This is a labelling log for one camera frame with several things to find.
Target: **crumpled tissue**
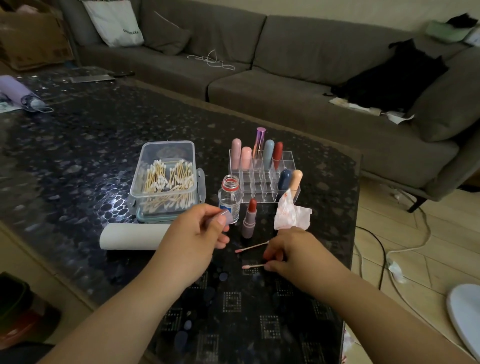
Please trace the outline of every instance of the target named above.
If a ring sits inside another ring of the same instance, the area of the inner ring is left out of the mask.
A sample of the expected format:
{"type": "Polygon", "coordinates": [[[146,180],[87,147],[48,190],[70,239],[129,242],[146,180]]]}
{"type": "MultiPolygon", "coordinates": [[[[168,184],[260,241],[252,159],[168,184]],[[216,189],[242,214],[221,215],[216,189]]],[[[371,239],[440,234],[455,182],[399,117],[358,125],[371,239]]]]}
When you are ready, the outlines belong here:
{"type": "Polygon", "coordinates": [[[288,189],[278,202],[273,228],[290,229],[292,226],[307,230],[310,226],[311,208],[295,206],[292,192],[288,189]]]}

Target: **wooden cotton swab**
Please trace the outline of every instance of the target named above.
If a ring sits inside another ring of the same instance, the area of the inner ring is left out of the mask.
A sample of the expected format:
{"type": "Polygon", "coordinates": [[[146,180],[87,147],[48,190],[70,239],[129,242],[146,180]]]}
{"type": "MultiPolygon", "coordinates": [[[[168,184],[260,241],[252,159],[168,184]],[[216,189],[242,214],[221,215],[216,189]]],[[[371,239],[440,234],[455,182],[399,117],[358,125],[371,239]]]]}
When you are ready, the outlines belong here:
{"type": "Polygon", "coordinates": [[[250,268],[257,268],[257,267],[263,267],[264,264],[257,264],[255,266],[242,266],[242,269],[250,269],[250,268]]]}
{"type": "Polygon", "coordinates": [[[269,241],[267,241],[267,242],[261,243],[261,244],[257,244],[257,245],[252,245],[252,246],[249,246],[249,247],[247,247],[247,248],[243,248],[243,249],[237,249],[235,252],[236,252],[236,253],[241,253],[241,252],[243,252],[244,250],[248,250],[248,249],[256,248],[257,246],[260,246],[260,245],[265,245],[265,244],[268,244],[269,242],[270,242],[270,240],[269,240],[269,241]]]}

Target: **plastic bottle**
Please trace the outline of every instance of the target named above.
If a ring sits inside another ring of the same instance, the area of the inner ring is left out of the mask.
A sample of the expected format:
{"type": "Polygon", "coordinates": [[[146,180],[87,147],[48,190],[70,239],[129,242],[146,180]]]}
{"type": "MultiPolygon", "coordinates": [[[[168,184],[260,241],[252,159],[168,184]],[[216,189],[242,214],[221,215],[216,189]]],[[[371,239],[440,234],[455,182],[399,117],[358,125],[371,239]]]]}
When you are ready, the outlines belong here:
{"type": "Polygon", "coordinates": [[[222,181],[222,188],[218,190],[218,206],[230,211],[233,223],[239,219],[241,199],[239,179],[231,174],[226,175],[222,181]]]}

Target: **sofa leg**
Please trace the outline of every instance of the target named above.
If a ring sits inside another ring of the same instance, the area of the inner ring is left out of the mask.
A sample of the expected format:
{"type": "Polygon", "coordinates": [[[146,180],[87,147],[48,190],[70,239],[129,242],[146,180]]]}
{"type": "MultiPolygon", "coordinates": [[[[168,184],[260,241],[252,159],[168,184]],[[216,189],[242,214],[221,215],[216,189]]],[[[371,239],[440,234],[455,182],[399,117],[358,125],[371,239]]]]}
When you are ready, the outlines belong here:
{"type": "Polygon", "coordinates": [[[407,212],[409,212],[409,213],[412,213],[417,208],[419,208],[421,204],[423,204],[425,201],[427,201],[427,199],[425,197],[418,197],[418,196],[415,196],[415,197],[417,198],[417,201],[407,210],[407,212]]]}

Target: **cardboard box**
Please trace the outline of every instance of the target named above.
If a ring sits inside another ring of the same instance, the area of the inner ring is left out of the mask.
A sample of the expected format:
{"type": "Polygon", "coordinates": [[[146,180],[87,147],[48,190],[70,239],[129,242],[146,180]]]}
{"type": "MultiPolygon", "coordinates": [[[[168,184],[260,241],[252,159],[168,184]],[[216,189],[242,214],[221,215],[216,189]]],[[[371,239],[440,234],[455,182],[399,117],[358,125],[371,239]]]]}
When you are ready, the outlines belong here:
{"type": "Polygon", "coordinates": [[[26,4],[38,14],[0,13],[0,59],[23,71],[73,60],[60,13],[40,0],[6,0],[14,9],[26,4]]]}

